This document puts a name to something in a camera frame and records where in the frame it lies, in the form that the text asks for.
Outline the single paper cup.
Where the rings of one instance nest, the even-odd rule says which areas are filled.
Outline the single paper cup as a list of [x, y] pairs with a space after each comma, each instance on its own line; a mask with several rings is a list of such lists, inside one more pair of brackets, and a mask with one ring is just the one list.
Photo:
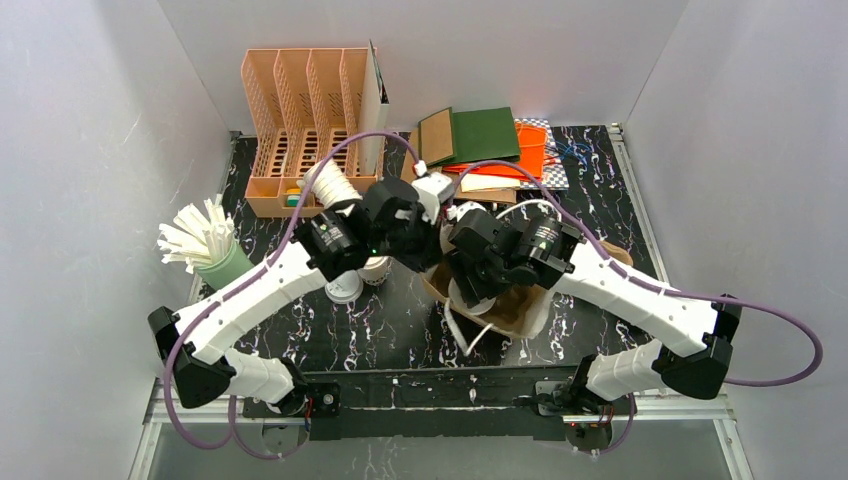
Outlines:
[[387, 278], [391, 263], [392, 259], [387, 256], [371, 257], [357, 270], [357, 274], [365, 284], [377, 286]]

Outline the tan paper bag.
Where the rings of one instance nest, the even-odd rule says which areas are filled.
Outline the tan paper bag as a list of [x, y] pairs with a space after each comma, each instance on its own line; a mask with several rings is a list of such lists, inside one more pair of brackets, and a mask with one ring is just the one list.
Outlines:
[[420, 275], [425, 289], [444, 304], [444, 318], [455, 335], [457, 344], [465, 351], [473, 349], [479, 340], [466, 340], [453, 319], [455, 313], [502, 335], [513, 338], [533, 338], [547, 321], [550, 302], [544, 296], [566, 273], [573, 271], [570, 262], [579, 234], [566, 225], [559, 213], [537, 212], [524, 221], [512, 222], [506, 216], [516, 210], [516, 205], [500, 214], [487, 210], [502, 223], [521, 233], [515, 254], [527, 259], [540, 273], [540, 280], [532, 286], [514, 285], [496, 298], [474, 307], [467, 306], [453, 280], [447, 253], [453, 249], [448, 235], [456, 225], [447, 222], [439, 233], [443, 257], [440, 263]]

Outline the stack of paper cups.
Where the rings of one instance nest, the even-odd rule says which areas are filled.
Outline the stack of paper cups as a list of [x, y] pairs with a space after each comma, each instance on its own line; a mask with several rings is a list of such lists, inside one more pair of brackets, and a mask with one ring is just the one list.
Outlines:
[[335, 161], [329, 161], [319, 170], [318, 165], [312, 166], [304, 176], [296, 181], [300, 189], [299, 201], [303, 200], [301, 208], [324, 209], [327, 207], [344, 207], [351, 202], [359, 202], [362, 195], [348, 180]]

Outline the cardboard two-cup carrier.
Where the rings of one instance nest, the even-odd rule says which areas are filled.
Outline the cardboard two-cup carrier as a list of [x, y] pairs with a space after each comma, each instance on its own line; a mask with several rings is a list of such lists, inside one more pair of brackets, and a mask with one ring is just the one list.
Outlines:
[[607, 264], [619, 263], [630, 267], [634, 266], [634, 260], [628, 250], [605, 240], [602, 240], [600, 244], [609, 256], [609, 260], [606, 261]]

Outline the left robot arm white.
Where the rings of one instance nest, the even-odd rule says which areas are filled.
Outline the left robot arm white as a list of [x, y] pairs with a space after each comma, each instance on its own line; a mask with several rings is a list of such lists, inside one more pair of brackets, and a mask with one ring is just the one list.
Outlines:
[[245, 354], [235, 342], [372, 258], [389, 257], [418, 272], [439, 262], [440, 216], [455, 190], [450, 178], [431, 173], [407, 183], [388, 177], [359, 194], [345, 177], [313, 174], [305, 186], [323, 209], [288, 232], [270, 257], [205, 300], [149, 314], [165, 391], [182, 407], [222, 395], [300, 405], [307, 384], [291, 361]]

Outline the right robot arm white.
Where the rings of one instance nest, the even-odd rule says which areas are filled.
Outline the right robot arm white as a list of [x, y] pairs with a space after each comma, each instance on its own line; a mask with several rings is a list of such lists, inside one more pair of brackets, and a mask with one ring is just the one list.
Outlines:
[[561, 293], [652, 336], [633, 350], [585, 357], [570, 385], [554, 395], [562, 406], [601, 406], [661, 388], [700, 400], [718, 395], [740, 308], [680, 298], [670, 285], [602, 255], [578, 229], [555, 217], [536, 215], [516, 228], [482, 208], [462, 207], [448, 218], [446, 258], [465, 305], [491, 302], [515, 286], [540, 287], [545, 297], [525, 313], [546, 316], [553, 295]]

